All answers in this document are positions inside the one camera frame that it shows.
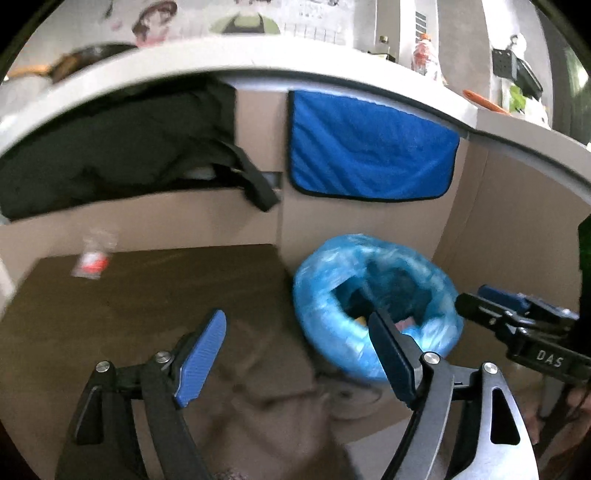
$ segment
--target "black bag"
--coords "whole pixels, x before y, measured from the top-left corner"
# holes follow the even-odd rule
[[[264,212],[278,198],[234,144],[233,87],[208,77],[67,114],[0,158],[0,207],[22,219],[98,200],[177,189],[242,187]],[[213,180],[184,179],[213,167]]]

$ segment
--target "cartoon drawing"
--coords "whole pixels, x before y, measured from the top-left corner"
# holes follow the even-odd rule
[[[222,35],[235,33],[258,33],[268,35],[280,34],[279,26],[272,18],[261,15],[256,6],[253,6],[254,0],[234,0],[235,4],[244,4],[240,13],[224,17],[216,21],[210,28],[212,33],[221,33]]]
[[[140,13],[138,21],[131,29],[138,47],[155,45],[167,39],[169,23],[177,14],[178,6],[173,0],[150,5]]]

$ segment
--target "trash bag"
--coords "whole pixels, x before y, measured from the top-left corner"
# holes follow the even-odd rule
[[[423,351],[446,356],[463,328],[456,297],[449,277],[421,254],[367,235],[328,240],[294,280],[295,312],[308,340],[348,374],[370,381],[387,381],[363,324],[376,307],[395,323],[412,317],[402,333]]]

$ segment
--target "metal bolt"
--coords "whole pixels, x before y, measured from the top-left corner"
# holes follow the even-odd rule
[[[167,351],[158,352],[156,355],[154,355],[154,359],[158,364],[165,364],[166,362],[170,361],[171,358],[172,355],[170,355],[170,352]]]
[[[441,357],[439,357],[439,355],[437,355],[434,352],[425,353],[425,355],[423,355],[423,358],[428,364],[431,365],[437,365],[439,363],[439,360],[441,360]]]
[[[488,373],[490,373],[491,375],[496,374],[499,371],[499,367],[497,367],[495,364],[492,364],[490,362],[485,363],[482,368],[484,368],[484,370]]]
[[[96,371],[100,374],[105,373],[109,368],[111,367],[111,364],[107,361],[107,360],[103,360],[102,362],[98,362],[96,364]]]

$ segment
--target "orange utensil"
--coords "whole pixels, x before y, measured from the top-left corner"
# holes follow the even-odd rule
[[[478,95],[476,92],[472,92],[471,90],[464,90],[462,93],[464,94],[464,97],[466,97],[471,102],[476,103],[477,105],[483,106],[484,108],[488,108],[489,110],[492,110],[493,112],[504,113],[505,115],[510,115],[510,113],[507,110],[492,103],[490,100],[484,98],[482,95]]]

